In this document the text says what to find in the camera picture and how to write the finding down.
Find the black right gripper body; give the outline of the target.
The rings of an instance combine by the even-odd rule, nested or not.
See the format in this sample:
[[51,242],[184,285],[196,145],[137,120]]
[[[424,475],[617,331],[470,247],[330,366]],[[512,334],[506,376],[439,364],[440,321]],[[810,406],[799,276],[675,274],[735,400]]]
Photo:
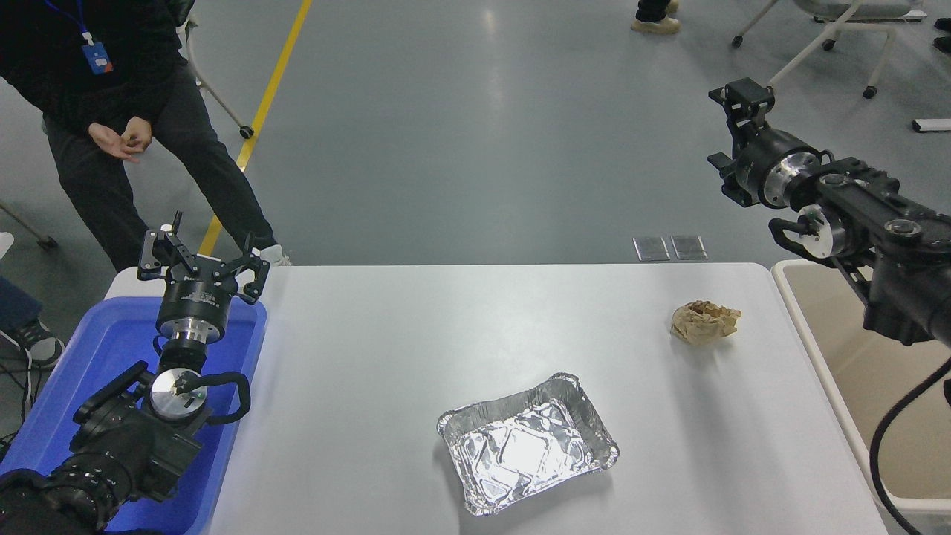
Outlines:
[[733,155],[737,203],[742,207],[786,207],[780,181],[770,179],[770,173],[787,156],[801,152],[801,140],[769,126],[742,126],[739,132],[741,140],[734,143]]

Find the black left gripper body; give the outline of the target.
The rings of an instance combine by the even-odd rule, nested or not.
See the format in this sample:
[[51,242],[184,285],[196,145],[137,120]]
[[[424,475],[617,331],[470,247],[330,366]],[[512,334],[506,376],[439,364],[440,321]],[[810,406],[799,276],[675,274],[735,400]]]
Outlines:
[[170,329],[173,322],[186,318],[207,322],[217,329],[227,326],[229,308],[238,292],[233,274],[217,280],[195,276],[179,265],[167,270],[164,281],[166,290],[156,328]]

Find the person's left hand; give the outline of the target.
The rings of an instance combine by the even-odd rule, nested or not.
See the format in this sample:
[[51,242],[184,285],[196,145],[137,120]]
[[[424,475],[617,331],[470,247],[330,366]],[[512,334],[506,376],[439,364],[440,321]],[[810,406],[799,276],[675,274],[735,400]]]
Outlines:
[[121,148],[126,152],[142,153],[152,145],[152,140],[152,123],[135,116],[126,123],[125,131],[121,135]]

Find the person's right hand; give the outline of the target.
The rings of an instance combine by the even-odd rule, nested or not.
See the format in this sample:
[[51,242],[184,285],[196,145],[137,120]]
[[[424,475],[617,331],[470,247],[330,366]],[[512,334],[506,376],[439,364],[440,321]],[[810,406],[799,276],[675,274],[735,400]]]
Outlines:
[[98,146],[102,152],[105,152],[106,155],[112,156],[119,161],[128,161],[132,163],[138,163],[138,159],[134,156],[132,148],[129,148],[123,142],[123,139],[119,133],[113,131],[108,126],[98,123],[92,123],[86,129],[89,137],[91,137],[93,143]]

